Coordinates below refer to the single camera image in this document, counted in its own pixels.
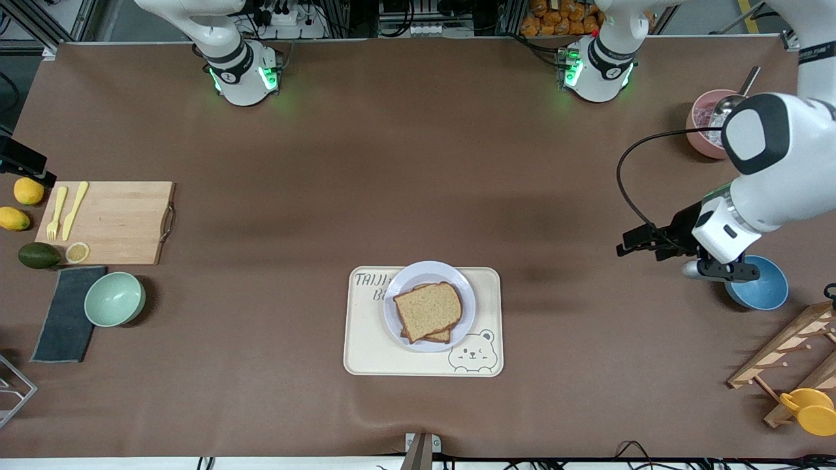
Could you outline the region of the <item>white round plate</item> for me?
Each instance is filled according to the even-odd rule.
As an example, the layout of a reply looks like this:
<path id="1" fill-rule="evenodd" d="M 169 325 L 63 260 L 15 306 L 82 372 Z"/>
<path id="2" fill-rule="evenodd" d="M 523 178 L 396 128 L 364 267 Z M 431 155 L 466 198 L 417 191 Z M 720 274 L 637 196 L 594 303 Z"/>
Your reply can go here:
<path id="1" fill-rule="evenodd" d="M 408 340 L 400 338 L 401 322 L 397 316 L 393 298 L 403 294 L 403 292 L 411 291 L 417 285 L 441 282 L 447 282 L 454 286 L 460 300 L 462 300 L 462 319 L 452 330 L 450 344 L 433 344 L 423 340 L 410 344 Z M 477 316 L 477 300 L 471 283 L 459 270 L 442 262 L 428 260 L 410 264 L 394 274 L 388 288 L 385 289 L 383 309 L 384 322 L 397 344 L 415 352 L 441 353 L 451 350 L 469 333 L 475 321 L 475 316 Z"/>

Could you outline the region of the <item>plain brown bread slice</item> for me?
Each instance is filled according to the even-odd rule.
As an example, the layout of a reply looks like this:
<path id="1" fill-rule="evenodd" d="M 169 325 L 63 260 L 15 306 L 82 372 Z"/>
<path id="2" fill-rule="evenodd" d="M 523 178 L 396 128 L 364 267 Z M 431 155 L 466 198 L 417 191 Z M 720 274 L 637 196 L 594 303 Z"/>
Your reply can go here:
<path id="1" fill-rule="evenodd" d="M 447 282 L 430 283 L 423 289 L 403 292 L 393 300 L 401 327 L 406 328 L 406 340 L 410 344 L 451 325 L 453 330 L 462 319 L 462 300 L 454 286 Z"/>

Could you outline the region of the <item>yellow plastic fork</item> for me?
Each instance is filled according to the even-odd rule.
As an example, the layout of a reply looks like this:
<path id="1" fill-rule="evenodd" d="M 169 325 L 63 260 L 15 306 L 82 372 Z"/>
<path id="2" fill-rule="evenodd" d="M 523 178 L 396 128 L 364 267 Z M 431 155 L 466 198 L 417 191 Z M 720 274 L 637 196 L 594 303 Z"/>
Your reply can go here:
<path id="1" fill-rule="evenodd" d="M 65 206 L 65 201 L 68 192 L 68 187 L 65 187 L 64 185 L 62 185 L 62 187 L 57 188 L 55 204 L 52 211 L 52 218 L 46 227 L 46 237 L 48 241 L 56 241 L 57 230 L 59 230 L 60 227 L 61 214 L 63 212 L 63 207 Z"/>

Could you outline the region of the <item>yellow plastic knife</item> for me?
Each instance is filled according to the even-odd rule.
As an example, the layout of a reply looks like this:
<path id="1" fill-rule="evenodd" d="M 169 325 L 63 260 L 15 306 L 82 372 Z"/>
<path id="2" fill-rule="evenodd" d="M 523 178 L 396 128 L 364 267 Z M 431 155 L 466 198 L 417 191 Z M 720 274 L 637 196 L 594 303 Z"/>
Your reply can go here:
<path id="1" fill-rule="evenodd" d="M 78 184 L 76 189 L 76 193 L 74 196 L 74 200 L 72 200 L 72 208 L 71 211 L 65 217 L 62 225 L 62 232 L 61 232 L 61 240 L 68 241 L 71 237 L 72 226 L 74 226 L 75 219 L 78 215 L 78 211 L 80 211 L 80 207 L 82 202 L 84 201 L 84 197 L 86 197 L 86 193 L 89 189 L 89 182 L 88 181 L 81 181 Z"/>

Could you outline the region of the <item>pointed yellow lemon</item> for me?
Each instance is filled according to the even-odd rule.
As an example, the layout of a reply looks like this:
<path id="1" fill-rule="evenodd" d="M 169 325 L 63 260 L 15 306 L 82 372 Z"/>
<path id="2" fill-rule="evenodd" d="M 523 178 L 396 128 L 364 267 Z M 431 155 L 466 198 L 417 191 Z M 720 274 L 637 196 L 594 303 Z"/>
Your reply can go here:
<path id="1" fill-rule="evenodd" d="M 27 231 L 31 220 L 26 212 L 12 206 L 0 206 L 0 227 L 7 231 Z"/>

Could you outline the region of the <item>green avocado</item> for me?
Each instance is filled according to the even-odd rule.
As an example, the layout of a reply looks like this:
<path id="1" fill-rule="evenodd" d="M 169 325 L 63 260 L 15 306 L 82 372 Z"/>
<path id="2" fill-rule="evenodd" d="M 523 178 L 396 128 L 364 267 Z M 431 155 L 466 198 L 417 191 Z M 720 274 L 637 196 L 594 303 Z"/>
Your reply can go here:
<path id="1" fill-rule="evenodd" d="M 18 260 L 31 270 L 47 270 L 61 264 L 63 255 L 48 243 L 28 243 L 18 250 Z"/>

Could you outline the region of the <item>wooden cutting board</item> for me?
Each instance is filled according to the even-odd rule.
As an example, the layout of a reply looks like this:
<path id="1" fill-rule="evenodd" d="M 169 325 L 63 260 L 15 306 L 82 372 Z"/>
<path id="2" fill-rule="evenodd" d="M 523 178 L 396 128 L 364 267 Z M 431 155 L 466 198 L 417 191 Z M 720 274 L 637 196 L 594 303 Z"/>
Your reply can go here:
<path id="1" fill-rule="evenodd" d="M 91 250 L 86 265 L 156 265 L 176 217 L 175 188 L 172 181 L 91 181 L 69 237 L 57 230 L 54 240 L 47 226 L 59 191 L 52 191 L 34 239 L 59 252 L 86 243 Z"/>

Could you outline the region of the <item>pink bowl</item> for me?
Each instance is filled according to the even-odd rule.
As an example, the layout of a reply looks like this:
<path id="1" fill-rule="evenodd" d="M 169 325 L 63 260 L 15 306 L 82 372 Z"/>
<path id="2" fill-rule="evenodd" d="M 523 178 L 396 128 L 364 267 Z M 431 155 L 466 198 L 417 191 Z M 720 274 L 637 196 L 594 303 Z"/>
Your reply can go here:
<path id="1" fill-rule="evenodd" d="M 702 93 L 691 105 L 690 110 L 686 114 L 686 128 L 695 129 L 710 127 L 711 119 L 713 118 L 713 111 L 715 105 L 720 99 L 729 95 L 734 95 L 734 90 L 730 89 L 715 89 Z M 725 149 L 722 147 L 719 136 L 711 140 L 708 131 L 692 132 L 687 134 L 687 140 L 690 145 L 699 153 L 715 160 L 725 160 L 728 158 Z"/>

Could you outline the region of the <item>blue bowl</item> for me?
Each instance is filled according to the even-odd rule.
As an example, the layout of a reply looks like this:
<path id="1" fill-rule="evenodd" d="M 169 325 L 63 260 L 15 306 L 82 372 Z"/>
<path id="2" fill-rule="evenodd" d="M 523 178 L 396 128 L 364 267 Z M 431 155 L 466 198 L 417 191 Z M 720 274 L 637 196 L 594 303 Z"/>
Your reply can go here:
<path id="1" fill-rule="evenodd" d="M 790 288 L 779 265 L 771 262 L 769 258 L 750 254 L 745 256 L 745 262 L 755 265 L 760 277 L 743 283 L 726 283 L 725 289 L 729 297 L 747 309 L 770 311 L 781 307 L 788 298 Z"/>

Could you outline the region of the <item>clear ice cubes pile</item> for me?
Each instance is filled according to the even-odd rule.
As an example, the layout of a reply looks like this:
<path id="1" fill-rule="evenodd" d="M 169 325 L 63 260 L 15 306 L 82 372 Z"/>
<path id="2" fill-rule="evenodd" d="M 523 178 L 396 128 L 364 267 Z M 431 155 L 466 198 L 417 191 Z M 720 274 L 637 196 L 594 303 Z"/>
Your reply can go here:
<path id="1" fill-rule="evenodd" d="M 701 131 L 696 132 L 696 140 L 703 144 L 707 144 L 709 146 L 713 146 L 716 148 L 722 148 L 722 126 L 720 127 L 710 127 L 709 120 L 711 119 L 711 114 L 713 113 L 713 109 L 715 107 L 716 102 L 709 102 L 705 105 L 697 107 L 692 114 L 694 125 L 696 128 L 713 128 L 713 131 Z"/>

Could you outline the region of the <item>dark grey cloth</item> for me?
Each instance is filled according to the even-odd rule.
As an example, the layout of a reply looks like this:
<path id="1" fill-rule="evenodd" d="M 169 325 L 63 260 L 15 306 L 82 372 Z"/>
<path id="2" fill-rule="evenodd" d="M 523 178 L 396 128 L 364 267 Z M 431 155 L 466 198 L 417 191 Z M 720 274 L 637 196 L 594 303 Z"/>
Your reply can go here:
<path id="1" fill-rule="evenodd" d="M 106 273 L 105 266 L 57 271 L 54 295 L 30 362 L 81 363 L 84 360 L 95 327 L 84 309 L 86 294 Z"/>

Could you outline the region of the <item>wooden cup rack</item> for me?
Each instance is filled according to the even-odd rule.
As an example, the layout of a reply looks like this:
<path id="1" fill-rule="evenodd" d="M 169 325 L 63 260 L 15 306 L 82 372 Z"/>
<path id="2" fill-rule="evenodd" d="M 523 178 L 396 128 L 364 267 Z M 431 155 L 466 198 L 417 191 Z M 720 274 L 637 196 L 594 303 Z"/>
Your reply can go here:
<path id="1" fill-rule="evenodd" d="M 824 338 L 836 346 L 836 309 L 832 301 L 807 306 L 794 321 L 786 325 L 726 381 L 732 389 L 755 384 L 777 402 L 776 407 L 764 417 L 765 425 L 770 428 L 792 424 L 792 414 L 781 403 L 780 394 L 765 383 L 761 374 L 770 369 L 788 367 L 786 357 L 792 353 L 810 350 L 812 345 L 809 344 L 809 340 L 812 338 Z M 810 373 L 799 387 L 833 393 L 836 403 L 836 351 Z"/>

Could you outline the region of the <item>beige bear print tray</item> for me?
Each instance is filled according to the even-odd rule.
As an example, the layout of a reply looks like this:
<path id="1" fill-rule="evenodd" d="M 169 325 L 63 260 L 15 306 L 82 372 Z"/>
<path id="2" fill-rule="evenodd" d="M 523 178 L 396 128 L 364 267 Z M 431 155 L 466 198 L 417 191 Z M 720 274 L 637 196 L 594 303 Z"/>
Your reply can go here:
<path id="1" fill-rule="evenodd" d="M 359 266 L 347 284 L 343 363 L 353 375 L 495 377 L 504 368 L 500 275 L 489 267 L 456 267 L 470 282 L 477 316 L 451 350 L 415 352 L 397 344 L 384 322 L 383 297 L 406 266 Z"/>

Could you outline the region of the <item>white power strip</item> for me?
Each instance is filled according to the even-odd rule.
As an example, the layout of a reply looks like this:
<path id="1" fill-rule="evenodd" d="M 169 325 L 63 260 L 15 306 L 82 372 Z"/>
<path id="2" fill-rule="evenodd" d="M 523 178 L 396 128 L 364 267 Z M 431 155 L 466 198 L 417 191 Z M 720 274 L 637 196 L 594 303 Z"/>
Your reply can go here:
<path id="1" fill-rule="evenodd" d="M 460 22 L 419 22 L 413 23 L 408 32 L 409 37 L 472 37 L 475 31 L 471 24 Z"/>
<path id="2" fill-rule="evenodd" d="M 265 40 L 291 39 L 330 39 L 330 27 L 323 15 L 323 9 L 314 4 L 293 4 L 289 13 L 260 13 L 260 17 L 269 18 L 268 23 L 257 26 L 257 35 Z"/>

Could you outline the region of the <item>aluminium frame structure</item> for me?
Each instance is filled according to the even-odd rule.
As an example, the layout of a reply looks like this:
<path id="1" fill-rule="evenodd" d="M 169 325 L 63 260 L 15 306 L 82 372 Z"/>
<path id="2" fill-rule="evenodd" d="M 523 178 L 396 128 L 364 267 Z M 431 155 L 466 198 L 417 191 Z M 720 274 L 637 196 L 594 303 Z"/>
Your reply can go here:
<path id="1" fill-rule="evenodd" d="M 95 36 L 107 0 L 0 0 L 0 56 L 53 57 Z"/>

